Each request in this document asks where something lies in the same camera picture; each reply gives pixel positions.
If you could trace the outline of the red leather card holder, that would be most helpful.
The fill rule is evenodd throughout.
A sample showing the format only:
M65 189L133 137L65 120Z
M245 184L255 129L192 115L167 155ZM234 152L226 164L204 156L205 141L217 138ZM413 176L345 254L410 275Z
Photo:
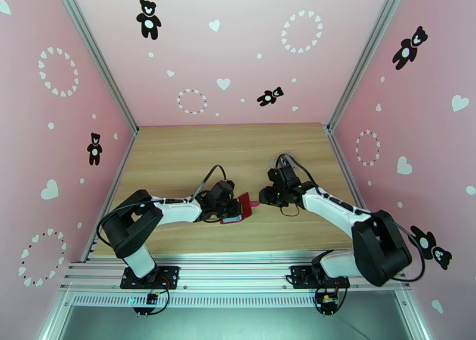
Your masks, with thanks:
M237 213L238 209L236 208L236 200L240 199L244 203L244 208L242 209L243 215L242 219L232 219L232 217ZM220 219L220 224L234 224L240 223L245 219L249 218L252 215L252 209L259 206L261 203L259 201L251 201L249 193L246 192L240 195L237 198L232 199L228 204L226 204L223 210L220 212L218 218Z

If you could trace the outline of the clear acrylic card stand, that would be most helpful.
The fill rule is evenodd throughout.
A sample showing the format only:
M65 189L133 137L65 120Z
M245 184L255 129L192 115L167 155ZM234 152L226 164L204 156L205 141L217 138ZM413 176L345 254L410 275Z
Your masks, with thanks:
M270 160L271 168L280 168L285 166L291 166L293 169L297 166L293 157L289 153L282 153Z

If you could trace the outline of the perforated metal strip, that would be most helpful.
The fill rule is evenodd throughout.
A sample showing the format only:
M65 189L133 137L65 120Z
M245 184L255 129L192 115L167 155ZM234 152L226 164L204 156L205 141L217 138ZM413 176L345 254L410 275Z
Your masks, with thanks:
M165 294L157 300L147 299L147 294L93 294L78 292L73 295L71 305L87 307L130 307L159 310L168 308L292 308L312 307L310 293L267 293L267 294L177 294L168 298Z

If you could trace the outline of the black teddy bear sticker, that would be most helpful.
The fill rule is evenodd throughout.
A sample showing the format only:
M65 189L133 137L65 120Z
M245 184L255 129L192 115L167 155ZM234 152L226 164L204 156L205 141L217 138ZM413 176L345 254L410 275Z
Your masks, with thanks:
M98 166L101 159L102 147L100 144L100 134L91 133L91 143L87 147L87 152L89 153L89 165Z
M426 42L428 35L422 26L418 26L410 38L401 41L399 50L394 54L392 63L396 70L402 69L408 62L413 62L418 48Z
M434 247L432 249L432 255L443 270L447 270L449 268L450 262L453 258L451 252L443 249L442 247Z
M412 237L417 241L418 247L422 250L424 258L426 260L433 259L433 249L436 247L437 242L433 232L423 232L417 226L412 225L410 227Z

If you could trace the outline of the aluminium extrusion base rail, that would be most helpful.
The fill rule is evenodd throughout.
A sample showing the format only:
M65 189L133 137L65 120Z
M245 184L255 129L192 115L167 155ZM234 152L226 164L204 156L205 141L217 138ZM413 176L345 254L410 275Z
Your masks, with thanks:
M289 292L285 275L291 266L307 265L316 251L258 251L207 254L157 255L159 266L180 268L179 293ZM121 292L125 264L111 256L71 263L59 282L66 292Z

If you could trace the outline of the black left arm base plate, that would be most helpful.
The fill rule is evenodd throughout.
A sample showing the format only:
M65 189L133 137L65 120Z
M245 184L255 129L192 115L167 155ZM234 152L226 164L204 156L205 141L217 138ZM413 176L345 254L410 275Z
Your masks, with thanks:
M121 289L176 289L180 268L178 266L155 266L144 277L137 277L130 267L124 269Z

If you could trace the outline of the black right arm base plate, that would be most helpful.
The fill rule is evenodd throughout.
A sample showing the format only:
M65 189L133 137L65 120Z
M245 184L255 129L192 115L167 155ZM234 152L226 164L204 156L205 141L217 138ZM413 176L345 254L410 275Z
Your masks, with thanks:
M330 277L316 266L290 266L290 274L286 278L294 289L350 288L350 282L347 277Z

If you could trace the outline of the aluminium frame post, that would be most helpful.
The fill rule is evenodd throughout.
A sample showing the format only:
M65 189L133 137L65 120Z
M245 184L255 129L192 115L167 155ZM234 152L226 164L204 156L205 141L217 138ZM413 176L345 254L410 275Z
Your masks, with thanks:
M390 24L392 17L401 0L384 0L380 12L377 15L376 21L370 31L364 48L351 72L349 80L345 84L342 94L336 104L336 107L330 116L327 124L324 126L326 134L333 135L337 125L342 118L345 110L350 103L358 85L365 74L365 71L370 64L372 57L382 40L385 31Z
M87 23L86 17L84 16L82 9L80 8L77 0L62 0L65 8L68 11L69 16L71 17L77 31L79 32L83 43L89 51L92 60L95 62L104 82L106 83L115 103L118 105L120 111L122 112L124 118L128 121L133 136L137 136L139 132L139 127L133 118L133 115L124 99L123 94L120 91L120 88L117 85L114 76L107 64L107 61L94 37L92 29Z

